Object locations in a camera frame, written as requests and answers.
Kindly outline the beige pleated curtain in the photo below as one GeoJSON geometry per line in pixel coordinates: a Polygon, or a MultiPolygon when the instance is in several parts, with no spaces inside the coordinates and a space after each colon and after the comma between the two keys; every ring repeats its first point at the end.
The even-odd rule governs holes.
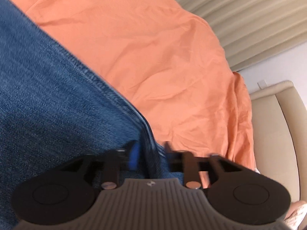
{"type": "Polygon", "coordinates": [[[306,42],[306,0],[176,0],[211,26],[233,71],[306,42]]]}

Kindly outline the orange bed sheet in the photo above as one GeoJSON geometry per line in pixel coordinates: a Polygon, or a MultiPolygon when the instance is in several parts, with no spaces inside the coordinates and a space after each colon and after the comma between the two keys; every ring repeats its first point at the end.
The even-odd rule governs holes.
{"type": "Polygon", "coordinates": [[[209,24],[175,0],[10,0],[131,103],[155,141],[251,170],[252,105],[209,24]]]}

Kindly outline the beige padded headboard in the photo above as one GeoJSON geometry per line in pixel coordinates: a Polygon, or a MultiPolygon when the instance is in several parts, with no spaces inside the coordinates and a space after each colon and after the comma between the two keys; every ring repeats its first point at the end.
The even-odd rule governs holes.
{"type": "Polygon", "coordinates": [[[306,200],[306,108],[291,81],[250,96],[257,169],[306,200]]]}

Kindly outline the pink embroidered pillow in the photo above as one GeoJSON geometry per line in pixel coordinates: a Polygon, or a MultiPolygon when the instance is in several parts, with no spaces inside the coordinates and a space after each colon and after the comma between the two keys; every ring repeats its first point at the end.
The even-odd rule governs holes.
{"type": "Polygon", "coordinates": [[[299,225],[302,223],[305,216],[306,216],[306,201],[300,200],[292,202],[284,218],[284,223],[290,229],[298,229],[299,225]]]}

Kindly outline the blue denim jeans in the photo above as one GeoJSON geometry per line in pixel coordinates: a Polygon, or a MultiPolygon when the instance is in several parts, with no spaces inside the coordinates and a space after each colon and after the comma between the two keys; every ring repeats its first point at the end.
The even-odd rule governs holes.
{"type": "Polygon", "coordinates": [[[1,0],[1,229],[17,225],[15,188],[86,155],[136,141],[141,165],[120,179],[182,179],[140,112],[10,0],[1,0]]]}

